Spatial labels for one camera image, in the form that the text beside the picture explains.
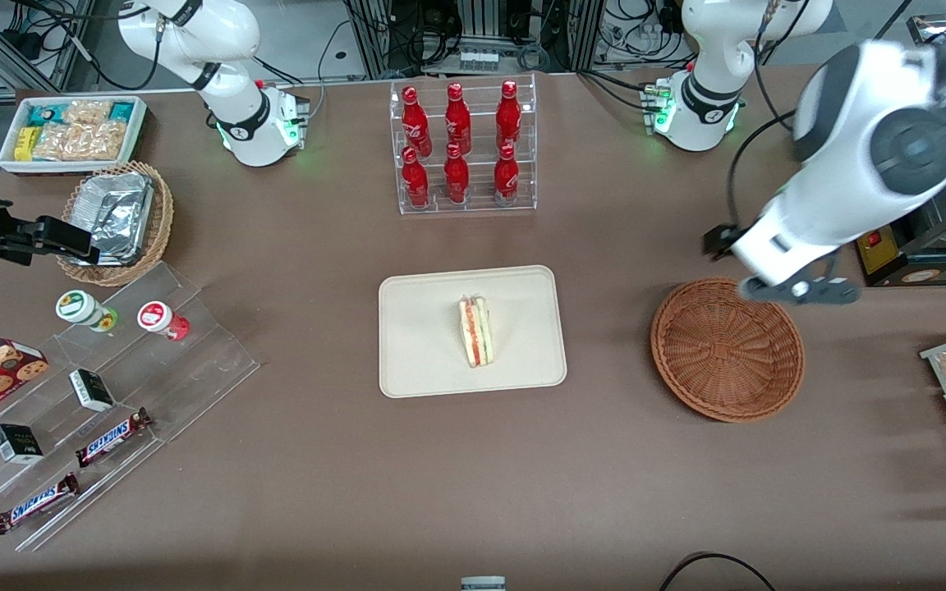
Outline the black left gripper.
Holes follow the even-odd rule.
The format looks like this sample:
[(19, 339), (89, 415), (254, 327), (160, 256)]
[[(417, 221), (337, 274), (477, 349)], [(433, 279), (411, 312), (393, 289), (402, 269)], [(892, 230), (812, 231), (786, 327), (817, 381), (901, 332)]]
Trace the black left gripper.
[(702, 236), (702, 254), (713, 261), (732, 254), (732, 247), (741, 236), (741, 228), (733, 224), (720, 224)]

